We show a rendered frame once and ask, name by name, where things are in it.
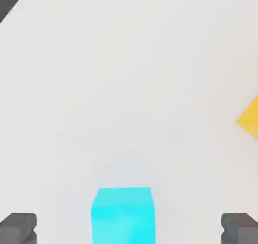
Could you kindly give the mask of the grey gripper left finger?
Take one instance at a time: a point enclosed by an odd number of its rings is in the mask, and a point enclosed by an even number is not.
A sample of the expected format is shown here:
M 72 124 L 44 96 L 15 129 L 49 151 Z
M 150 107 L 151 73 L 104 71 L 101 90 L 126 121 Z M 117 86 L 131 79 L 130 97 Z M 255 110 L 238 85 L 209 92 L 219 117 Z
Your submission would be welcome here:
M 35 213 L 11 213 L 0 222 L 0 244 L 37 244 Z

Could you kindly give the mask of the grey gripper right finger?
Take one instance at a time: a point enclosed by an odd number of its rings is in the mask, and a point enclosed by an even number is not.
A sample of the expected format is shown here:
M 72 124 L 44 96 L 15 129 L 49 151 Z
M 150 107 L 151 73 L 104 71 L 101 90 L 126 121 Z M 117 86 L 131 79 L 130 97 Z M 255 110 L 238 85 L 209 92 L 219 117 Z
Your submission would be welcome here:
M 247 213 L 224 213 L 221 244 L 258 244 L 258 222 Z

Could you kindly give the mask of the small cyan cube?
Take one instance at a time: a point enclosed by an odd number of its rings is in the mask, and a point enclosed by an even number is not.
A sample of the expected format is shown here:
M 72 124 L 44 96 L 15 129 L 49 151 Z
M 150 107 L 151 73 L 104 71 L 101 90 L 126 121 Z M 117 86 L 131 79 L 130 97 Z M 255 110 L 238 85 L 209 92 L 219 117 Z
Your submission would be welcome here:
M 156 244 L 150 188 L 101 188 L 91 206 L 92 244 Z

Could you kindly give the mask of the small yellow cube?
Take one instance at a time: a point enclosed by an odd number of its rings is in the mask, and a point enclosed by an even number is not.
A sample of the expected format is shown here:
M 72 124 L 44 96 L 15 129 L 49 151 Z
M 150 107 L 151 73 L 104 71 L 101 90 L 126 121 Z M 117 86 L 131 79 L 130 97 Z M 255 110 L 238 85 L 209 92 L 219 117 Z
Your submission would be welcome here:
M 236 123 L 258 140 L 258 95 L 236 120 Z

